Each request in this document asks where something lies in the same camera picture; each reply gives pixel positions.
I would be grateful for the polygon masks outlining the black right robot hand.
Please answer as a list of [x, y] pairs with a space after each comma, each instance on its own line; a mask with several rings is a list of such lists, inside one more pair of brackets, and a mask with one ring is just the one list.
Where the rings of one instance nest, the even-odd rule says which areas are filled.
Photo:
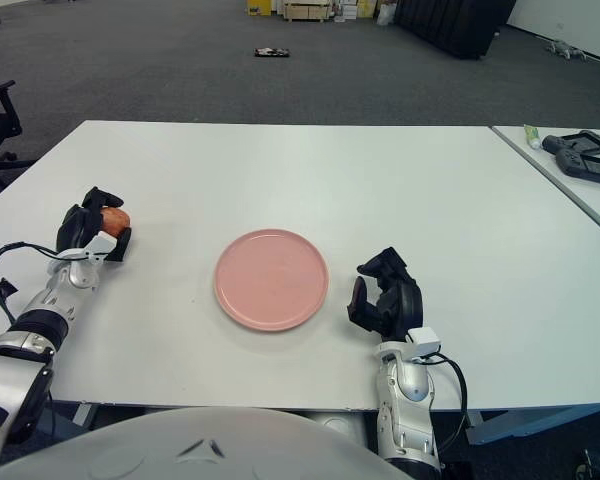
[[[350, 322], [378, 333], [383, 341], [400, 342], [406, 341], [410, 329], [423, 326], [421, 290], [393, 247], [359, 265], [357, 272], [359, 276], [347, 306]], [[381, 290], [375, 304], [367, 301], [365, 277], [375, 279]]]

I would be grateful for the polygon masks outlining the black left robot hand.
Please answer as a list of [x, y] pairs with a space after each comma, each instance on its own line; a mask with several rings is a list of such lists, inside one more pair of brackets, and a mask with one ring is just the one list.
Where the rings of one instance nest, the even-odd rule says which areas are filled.
[[122, 262], [129, 245], [132, 228], [129, 215], [121, 209], [124, 201], [94, 186], [80, 205], [74, 204], [65, 214], [56, 238], [56, 250], [62, 252], [84, 248], [100, 232], [116, 239], [115, 248], [105, 257]]

